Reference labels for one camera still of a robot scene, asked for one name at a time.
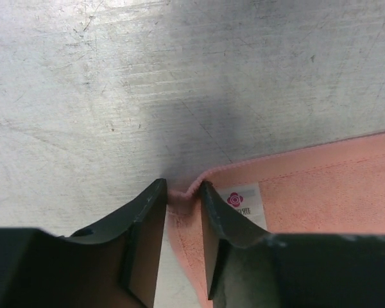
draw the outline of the white label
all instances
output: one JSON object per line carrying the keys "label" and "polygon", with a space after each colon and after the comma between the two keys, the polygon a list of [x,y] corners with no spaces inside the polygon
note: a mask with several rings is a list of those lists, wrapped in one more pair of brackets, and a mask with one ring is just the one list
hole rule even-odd
{"label": "white label", "polygon": [[263,229],[267,229],[258,183],[217,189],[233,209]]}

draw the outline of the gray tabletop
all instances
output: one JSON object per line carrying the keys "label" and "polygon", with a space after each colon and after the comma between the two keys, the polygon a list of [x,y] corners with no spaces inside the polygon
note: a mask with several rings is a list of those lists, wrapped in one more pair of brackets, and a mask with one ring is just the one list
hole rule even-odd
{"label": "gray tabletop", "polygon": [[0,1],[1,226],[68,235],[155,178],[383,130],[385,0]]}

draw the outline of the care label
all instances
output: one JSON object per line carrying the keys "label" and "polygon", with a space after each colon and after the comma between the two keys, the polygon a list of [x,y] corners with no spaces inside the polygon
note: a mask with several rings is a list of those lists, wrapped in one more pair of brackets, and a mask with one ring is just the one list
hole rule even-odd
{"label": "care label", "polygon": [[233,209],[259,227],[267,229],[258,183],[217,189],[217,192]]}

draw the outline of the folded fabric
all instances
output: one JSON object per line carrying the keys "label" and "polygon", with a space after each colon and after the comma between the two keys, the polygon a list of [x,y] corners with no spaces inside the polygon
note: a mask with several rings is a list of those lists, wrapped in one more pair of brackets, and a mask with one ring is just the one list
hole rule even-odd
{"label": "folded fabric", "polygon": [[196,194],[203,180],[270,232],[385,234],[385,133],[208,170],[187,192],[170,191],[167,210],[171,246],[202,307],[212,307]]}

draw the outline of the pink flower logo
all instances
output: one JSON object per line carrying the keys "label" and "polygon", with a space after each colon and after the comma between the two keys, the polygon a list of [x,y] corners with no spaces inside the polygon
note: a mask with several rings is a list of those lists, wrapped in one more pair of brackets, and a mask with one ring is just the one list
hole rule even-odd
{"label": "pink flower logo", "polygon": [[239,207],[242,201],[244,201],[244,198],[236,192],[231,192],[231,195],[227,199],[228,204],[231,204],[233,207]]}

